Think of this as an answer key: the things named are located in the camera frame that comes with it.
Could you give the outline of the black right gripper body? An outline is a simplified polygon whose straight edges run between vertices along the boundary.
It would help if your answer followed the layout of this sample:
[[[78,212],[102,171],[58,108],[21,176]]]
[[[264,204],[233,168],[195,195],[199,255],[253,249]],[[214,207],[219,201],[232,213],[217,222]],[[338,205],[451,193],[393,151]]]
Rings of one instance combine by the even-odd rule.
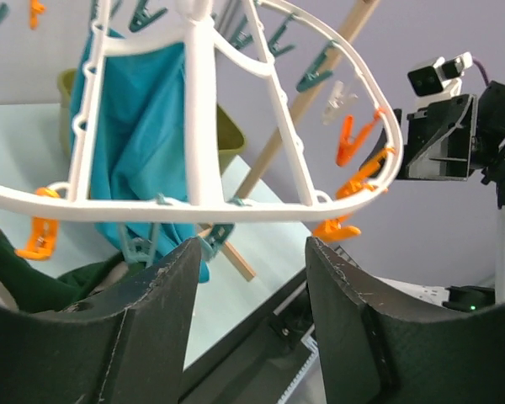
[[[407,122],[398,180],[464,181],[480,171],[483,184],[496,184],[497,207],[505,206],[505,84],[394,113]]]

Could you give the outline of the white round clip hanger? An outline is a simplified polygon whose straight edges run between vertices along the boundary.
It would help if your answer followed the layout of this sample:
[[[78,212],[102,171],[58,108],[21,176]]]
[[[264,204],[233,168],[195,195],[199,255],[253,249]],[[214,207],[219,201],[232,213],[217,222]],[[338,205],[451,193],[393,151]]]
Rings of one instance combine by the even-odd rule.
[[[334,29],[310,13],[286,1],[271,1],[276,11],[294,14],[296,20],[332,42],[353,65],[373,105],[382,113],[386,132],[387,156],[383,168],[369,186],[343,199],[330,199],[315,188],[308,170],[304,146],[295,131],[280,85],[274,58],[269,53],[256,5],[246,1],[244,11],[252,23],[252,37],[258,58],[236,50],[214,26],[210,1],[184,2],[179,7],[183,22],[156,36],[132,39],[110,37],[111,4],[101,2],[91,25],[93,49],[83,67],[85,87],[82,106],[72,128],[76,136],[68,180],[61,184],[63,199],[26,193],[0,185],[0,208],[25,215],[64,221],[86,222],[177,222],[236,223],[321,221],[355,212],[371,203],[396,179],[403,161],[403,138],[394,112],[360,54]],[[132,200],[97,200],[88,195],[92,176],[93,150],[98,129],[100,93],[105,62],[111,56],[150,53],[183,42],[185,46],[185,124],[184,150],[189,198],[185,202],[166,199],[162,203]],[[246,72],[262,78],[277,119],[279,133],[288,157],[298,203],[260,203],[244,205],[226,202],[219,174],[216,136],[215,53],[224,54]]]

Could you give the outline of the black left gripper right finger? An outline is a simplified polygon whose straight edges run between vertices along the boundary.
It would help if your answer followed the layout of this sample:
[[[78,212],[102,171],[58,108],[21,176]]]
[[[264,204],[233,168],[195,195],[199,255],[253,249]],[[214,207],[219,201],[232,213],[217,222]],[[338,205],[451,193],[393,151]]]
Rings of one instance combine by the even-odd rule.
[[[315,237],[306,277],[328,402],[505,403],[505,303],[427,303]]]

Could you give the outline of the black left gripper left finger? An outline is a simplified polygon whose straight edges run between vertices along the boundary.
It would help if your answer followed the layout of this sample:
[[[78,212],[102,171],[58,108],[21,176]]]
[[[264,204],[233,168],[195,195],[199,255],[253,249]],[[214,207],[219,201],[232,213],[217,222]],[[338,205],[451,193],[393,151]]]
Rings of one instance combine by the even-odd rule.
[[[199,241],[38,314],[0,307],[0,403],[174,403],[199,277]]]

